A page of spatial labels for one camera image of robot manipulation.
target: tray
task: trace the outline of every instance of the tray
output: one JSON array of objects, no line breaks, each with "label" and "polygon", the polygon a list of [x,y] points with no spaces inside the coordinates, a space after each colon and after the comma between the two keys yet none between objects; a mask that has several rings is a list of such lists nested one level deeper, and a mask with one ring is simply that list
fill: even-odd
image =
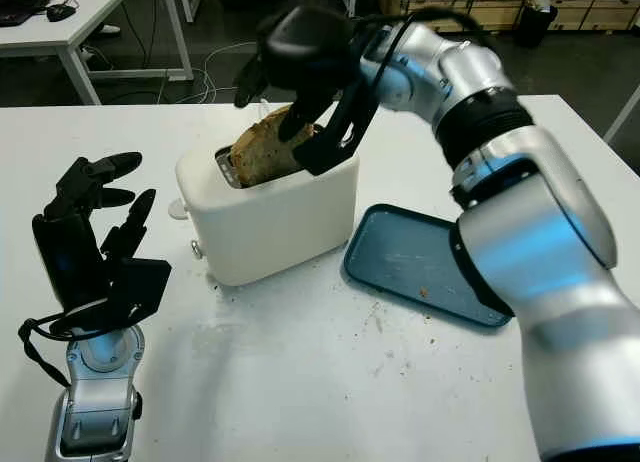
[{"label": "tray", "polygon": [[511,317],[480,303],[449,247],[452,222],[388,204],[369,207],[344,258],[353,279],[486,326]]}]

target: laptop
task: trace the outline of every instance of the laptop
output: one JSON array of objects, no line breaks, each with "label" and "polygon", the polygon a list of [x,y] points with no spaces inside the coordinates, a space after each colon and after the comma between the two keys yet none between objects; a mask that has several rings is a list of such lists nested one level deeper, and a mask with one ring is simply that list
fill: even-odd
[{"label": "laptop", "polygon": [[48,3],[49,0],[0,0],[0,27],[20,25]]}]

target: bread slice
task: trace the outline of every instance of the bread slice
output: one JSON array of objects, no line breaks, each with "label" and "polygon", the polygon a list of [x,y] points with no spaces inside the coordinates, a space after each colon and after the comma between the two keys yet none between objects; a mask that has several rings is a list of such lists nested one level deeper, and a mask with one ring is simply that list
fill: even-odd
[{"label": "bread slice", "polygon": [[301,170],[293,158],[295,147],[313,135],[313,126],[306,124],[292,139],[282,142],[278,128],[289,107],[271,112],[253,124],[231,147],[231,163],[243,187],[251,187]]}]

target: table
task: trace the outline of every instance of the table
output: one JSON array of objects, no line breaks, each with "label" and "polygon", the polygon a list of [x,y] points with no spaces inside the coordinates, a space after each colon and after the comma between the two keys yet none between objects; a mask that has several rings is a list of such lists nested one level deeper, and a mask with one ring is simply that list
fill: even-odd
[{"label": "table", "polygon": [[[51,4],[63,0],[51,0]],[[60,22],[49,22],[45,16],[34,16],[17,27],[0,29],[0,57],[56,55],[60,58],[80,99],[85,104],[99,105],[91,79],[132,77],[168,77],[169,80],[192,80],[193,72],[184,41],[175,0],[164,0],[180,54],[181,68],[90,71],[79,55],[79,46],[87,36],[123,0],[78,0],[77,12]]]},{"label": "table", "polygon": [[180,0],[184,11],[184,20],[192,24],[196,19],[196,14],[200,8],[202,0]]},{"label": "table", "polygon": [[[521,100],[608,214],[619,247],[615,274],[640,300],[640,180],[558,96]],[[207,278],[206,262],[191,252],[191,223],[167,213],[179,195],[174,166],[194,144],[228,145],[258,111],[0,109],[0,458],[42,460],[60,392],[16,336],[25,318],[58,310],[30,219],[76,156],[139,150],[141,167],[114,186],[158,189],[138,255],[166,258],[173,271],[159,312],[142,323],[147,351],[136,386],[145,406],[132,462],[537,460],[517,321],[482,329],[363,289],[341,275],[344,247],[244,287]],[[447,193],[451,171],[416,116],[380,109],[359,154],[355,222],[379,202],[451,220],[459,214]],[[98,240],[126,213],[94,212]],[[63,344],[34,341],[65,367]]]}]

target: trash bin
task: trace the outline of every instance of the trash bin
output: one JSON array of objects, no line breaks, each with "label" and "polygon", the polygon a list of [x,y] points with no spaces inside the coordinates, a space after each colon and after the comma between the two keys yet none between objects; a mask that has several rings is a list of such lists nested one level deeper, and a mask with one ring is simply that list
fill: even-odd
[{"label": "trash bin", "polygon": [[542,10],[527,6],[522,11],[520,25],[516,29],[515,40],[523,47],[537,47],[542,42],[549,24],[558,15],[558,9],[553,5]]}]

